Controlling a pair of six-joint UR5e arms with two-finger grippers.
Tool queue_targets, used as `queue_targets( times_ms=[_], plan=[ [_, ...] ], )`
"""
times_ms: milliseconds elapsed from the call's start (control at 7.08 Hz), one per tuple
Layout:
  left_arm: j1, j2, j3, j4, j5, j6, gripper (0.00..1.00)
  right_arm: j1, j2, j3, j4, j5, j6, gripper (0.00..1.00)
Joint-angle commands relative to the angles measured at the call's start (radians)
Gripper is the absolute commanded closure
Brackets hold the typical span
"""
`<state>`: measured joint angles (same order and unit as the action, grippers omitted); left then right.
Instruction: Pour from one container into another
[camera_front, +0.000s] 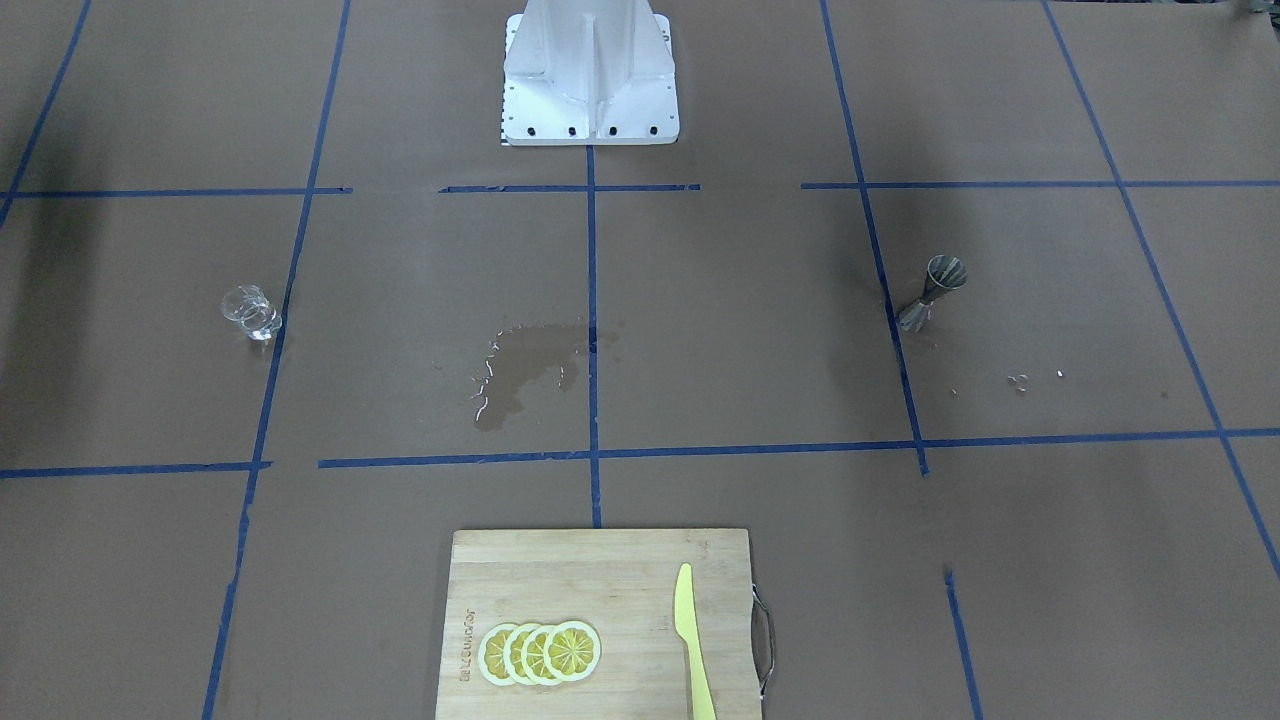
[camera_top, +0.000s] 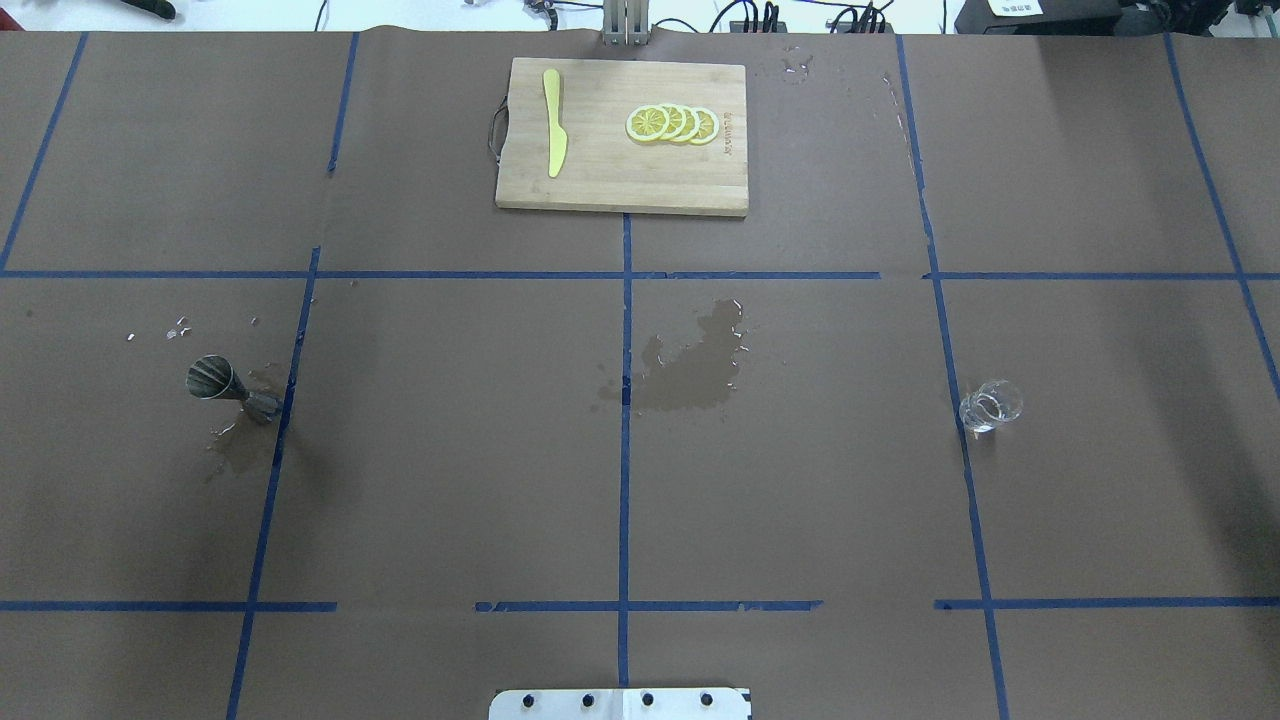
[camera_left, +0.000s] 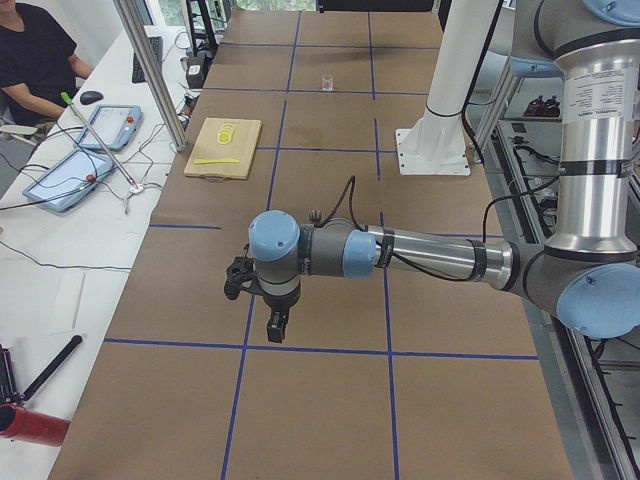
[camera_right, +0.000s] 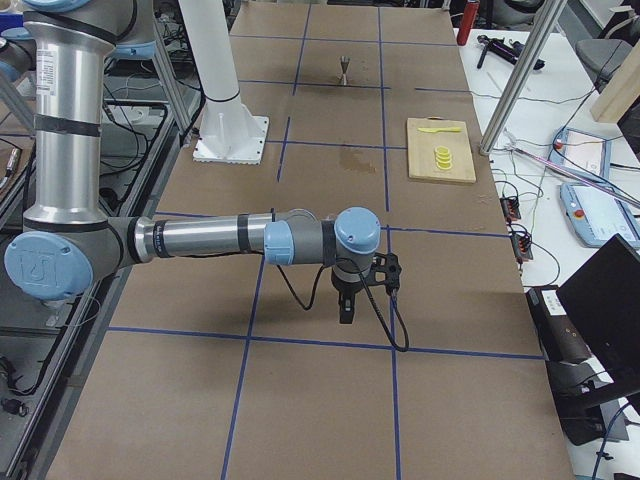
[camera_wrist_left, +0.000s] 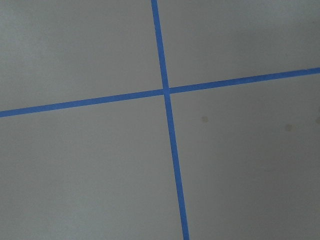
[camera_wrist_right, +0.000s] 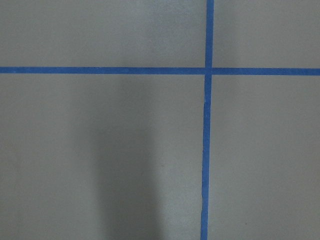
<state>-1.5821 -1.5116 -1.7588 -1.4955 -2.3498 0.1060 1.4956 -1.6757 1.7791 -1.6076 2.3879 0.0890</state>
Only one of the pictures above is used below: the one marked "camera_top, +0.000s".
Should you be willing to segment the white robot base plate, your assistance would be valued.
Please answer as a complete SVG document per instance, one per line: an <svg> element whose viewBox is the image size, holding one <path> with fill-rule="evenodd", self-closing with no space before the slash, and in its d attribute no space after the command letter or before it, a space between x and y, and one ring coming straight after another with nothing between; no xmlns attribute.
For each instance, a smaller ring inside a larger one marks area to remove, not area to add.
<svg viewBox="0 0 1280 720"><path fill-rule="evenodd" d="M750 691L732 687L512 689L489 719L751 719Z"/></svg>

